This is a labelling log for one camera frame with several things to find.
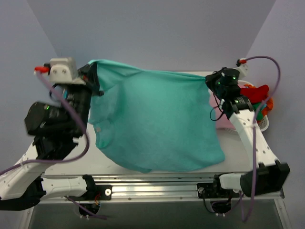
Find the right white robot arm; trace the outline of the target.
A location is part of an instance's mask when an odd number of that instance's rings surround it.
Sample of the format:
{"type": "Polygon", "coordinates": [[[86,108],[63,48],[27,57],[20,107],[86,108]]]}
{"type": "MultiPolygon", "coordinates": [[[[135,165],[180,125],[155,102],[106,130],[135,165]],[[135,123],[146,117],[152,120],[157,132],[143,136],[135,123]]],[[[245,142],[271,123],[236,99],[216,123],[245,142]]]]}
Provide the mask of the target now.
{"type": "Polygon", "coordinates": [[[211,186],[217,197],[229,190],[241,191],[247,197],[277,192],[290,173],[289,165],[279,161],[265,140],[250,100],[241,95],[240,73],[237,68],[223,68],[205,78],[207,87],[219,100],[223,114],[237,131],[252,166],[246,173],[219,175],[211,186]]]}

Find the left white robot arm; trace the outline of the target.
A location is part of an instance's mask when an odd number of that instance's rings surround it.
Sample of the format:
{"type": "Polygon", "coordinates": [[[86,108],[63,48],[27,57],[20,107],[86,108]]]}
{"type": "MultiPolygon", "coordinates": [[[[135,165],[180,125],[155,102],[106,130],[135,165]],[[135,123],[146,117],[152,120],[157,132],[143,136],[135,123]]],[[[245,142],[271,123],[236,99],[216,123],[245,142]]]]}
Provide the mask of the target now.
{"type": "Polygon", "coordinates": [[[35,102],[29,108],[24,123],[33,142],[14,166],[0,173],[1,210],[26,210],[41,200],[57,197],[91,200],[98,192],[90,175],[66,179],[43,177],[52,165],[69,163],[67,156],[78,145],[75,139],[83,137],[84,152],[89,150],[86,130],[91,99],[104,94],[97,64],[87,64],[74,73],[66,64],[46,63],[35,71],[38,75],[63,73],[54,81],[44,80],[49,94],[57,96],[60,105],[35,102]]]}

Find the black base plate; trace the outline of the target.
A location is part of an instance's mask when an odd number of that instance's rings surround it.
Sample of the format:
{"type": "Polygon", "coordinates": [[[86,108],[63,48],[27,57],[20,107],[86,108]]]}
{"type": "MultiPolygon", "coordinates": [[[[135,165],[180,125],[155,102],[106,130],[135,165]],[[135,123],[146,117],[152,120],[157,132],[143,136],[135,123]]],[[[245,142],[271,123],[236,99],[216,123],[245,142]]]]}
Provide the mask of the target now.
{"type": "Polygon", "coordinates": [[[112,185],[97,185],[95,188],[87,191],[80,197],[77,197],[81,201],[93,201],[93,200],[111,200],[112,198],[112,185]]]}
{"type": "Polygon", "coordinates": [[[239,194],[232,190],[214,187],[212,183],[197,183],[198,198],[238,198],[239,194]]]}

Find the orange t shirt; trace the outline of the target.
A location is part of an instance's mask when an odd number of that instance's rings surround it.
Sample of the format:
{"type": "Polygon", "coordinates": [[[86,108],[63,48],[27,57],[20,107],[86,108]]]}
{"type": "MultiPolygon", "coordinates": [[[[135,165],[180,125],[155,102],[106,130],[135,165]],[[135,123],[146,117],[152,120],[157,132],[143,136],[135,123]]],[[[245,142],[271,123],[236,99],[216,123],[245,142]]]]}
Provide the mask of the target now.
{"type": "Polygon", "coordinates": [[[268,115],[268,113],[273,109],[274,102],[273,99],[270,98],[264,105],[264,108],[262,109],[263,116],[268,115]]]}

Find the aluminium rail frame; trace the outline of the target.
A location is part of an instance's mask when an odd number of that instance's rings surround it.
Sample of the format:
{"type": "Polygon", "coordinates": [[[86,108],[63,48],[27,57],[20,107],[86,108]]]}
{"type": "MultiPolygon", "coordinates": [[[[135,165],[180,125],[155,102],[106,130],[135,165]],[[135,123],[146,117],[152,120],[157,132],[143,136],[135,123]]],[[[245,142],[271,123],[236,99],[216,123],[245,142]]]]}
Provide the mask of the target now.
{"type": "MultiPolygon", "coordinates": [[[[93,176],[96,185],[112,185],[111,203],[199,201],[197,183],[212,183],[211,174],[133,174],[93,176]]],[[[203,198],[210,201],[224,198],[203,198]]]]}

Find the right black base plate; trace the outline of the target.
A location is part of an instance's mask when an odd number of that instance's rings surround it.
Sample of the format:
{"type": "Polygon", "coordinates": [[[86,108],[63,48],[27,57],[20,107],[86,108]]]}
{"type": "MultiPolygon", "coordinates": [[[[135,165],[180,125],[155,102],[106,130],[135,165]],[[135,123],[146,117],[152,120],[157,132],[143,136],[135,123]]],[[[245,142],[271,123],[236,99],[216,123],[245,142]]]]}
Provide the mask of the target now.
{"type": "Polygon", "coordinates": [[[198,198],[238,198],[239,194],[232,190],[214,187],[212,183],[197,183],[198,198]]]}

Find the red t shirt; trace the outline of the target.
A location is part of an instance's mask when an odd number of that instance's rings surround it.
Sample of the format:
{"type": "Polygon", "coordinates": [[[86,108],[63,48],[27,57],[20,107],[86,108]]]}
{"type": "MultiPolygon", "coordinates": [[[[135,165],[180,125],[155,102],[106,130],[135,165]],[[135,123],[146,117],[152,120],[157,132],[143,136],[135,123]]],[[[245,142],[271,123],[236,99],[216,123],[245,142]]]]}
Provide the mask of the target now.
{"type": "Polygon", "coordinates": [[[252,86],[250,84],[245,84],[241,87],[241,95],[247,97],[251,104],[261,103],[268,97],[269,86],[262,85],[259,87],[252,86]]]}

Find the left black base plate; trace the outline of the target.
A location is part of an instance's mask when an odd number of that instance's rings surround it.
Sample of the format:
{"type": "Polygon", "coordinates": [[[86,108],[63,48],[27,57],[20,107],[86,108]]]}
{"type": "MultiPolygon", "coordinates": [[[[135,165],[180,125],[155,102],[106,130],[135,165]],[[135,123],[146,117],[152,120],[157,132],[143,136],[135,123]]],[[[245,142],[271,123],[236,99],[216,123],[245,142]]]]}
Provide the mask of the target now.
{"type": "Polygon", "coordinates": [[[80,197],[77,197],[81,201],[93,201],[93,200],[111,200],[112,198],[112,185],[97,185],[95,188],[87,191],[80,197]]]}

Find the mint green t shirt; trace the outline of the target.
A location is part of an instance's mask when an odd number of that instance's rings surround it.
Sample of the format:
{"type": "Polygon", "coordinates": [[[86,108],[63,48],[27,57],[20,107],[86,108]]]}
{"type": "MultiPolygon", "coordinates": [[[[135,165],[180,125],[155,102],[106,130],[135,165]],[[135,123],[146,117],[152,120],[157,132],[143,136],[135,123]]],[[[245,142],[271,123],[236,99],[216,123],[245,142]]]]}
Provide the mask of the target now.
{"type": "Polygon", "coordinates": [[[111,161],[147,173],[187,172],[225,160],[202,76],[91,62],[104,95],[92,98],[89,122],[96,147],[111,161]]]}

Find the pink t shirt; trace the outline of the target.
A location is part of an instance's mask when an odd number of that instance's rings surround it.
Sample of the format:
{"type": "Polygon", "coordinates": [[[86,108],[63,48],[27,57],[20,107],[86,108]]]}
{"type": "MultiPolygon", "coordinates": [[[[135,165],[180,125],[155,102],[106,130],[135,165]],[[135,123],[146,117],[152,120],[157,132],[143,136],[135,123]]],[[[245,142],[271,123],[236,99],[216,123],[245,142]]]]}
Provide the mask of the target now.
{"type": "MultiPolygon", "coordinates": [[[[214,98],[212,94],[210,94],[209,104],[213,108],[212,110],[212,119],[217,119],[222,114],[222,112],[217,108],[217,104],[219,100],[214,98]]],[[[226,115],[223,115],[218,121],[216,121],[216,129],[235,129],[232,123],[227,119],[226,115]]]]}

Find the white plastic laundry basket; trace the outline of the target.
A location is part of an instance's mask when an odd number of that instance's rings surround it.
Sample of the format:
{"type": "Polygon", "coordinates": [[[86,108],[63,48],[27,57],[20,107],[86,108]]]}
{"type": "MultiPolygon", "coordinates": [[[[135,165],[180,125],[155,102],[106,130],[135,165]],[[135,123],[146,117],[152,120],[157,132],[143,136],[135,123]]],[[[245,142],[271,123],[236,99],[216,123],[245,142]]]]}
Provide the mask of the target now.
{"type": "MultiPolygon", "coordinates": [[[[238,83],[238,85],[239,85],[240,88],[241,88],[242,86],[244,86],[245,84],[250,84],[250,85],[254,86],[254,85],[251,84],[250,82],[248,82],[248,81],[243,81],[243,80],[240,80],[239,83],[238,83]]],[[[260,104],[260,103],[253,104],[254,109],[256,109],[256,108],[259,106],[259,104],[260,104]]],[[[258,122],[258,125],[259,125],[259,127],[260,127],[260,130],[261,130],[262,132],[265,131],[265,130],[267,130],[267,128],[269,127],[269,119],[268,119],[267,115],[266,115],[266,116],[263,116],[263,114],[262,114],[262,109],[263,109],[263,108],[264,108],[264,106],[261,108],[260,113],[258,114],[258,117],[256,118],[256,120],[257,120],[257,122],[258,122]]],[[[229,132],[229,133],[237,134],[236,129],[234,129],[234,130],[233,130],[233,129],[220,129],[220,130],[225,130],[225,131],[227,131],[227,132],[229,132]]]]}

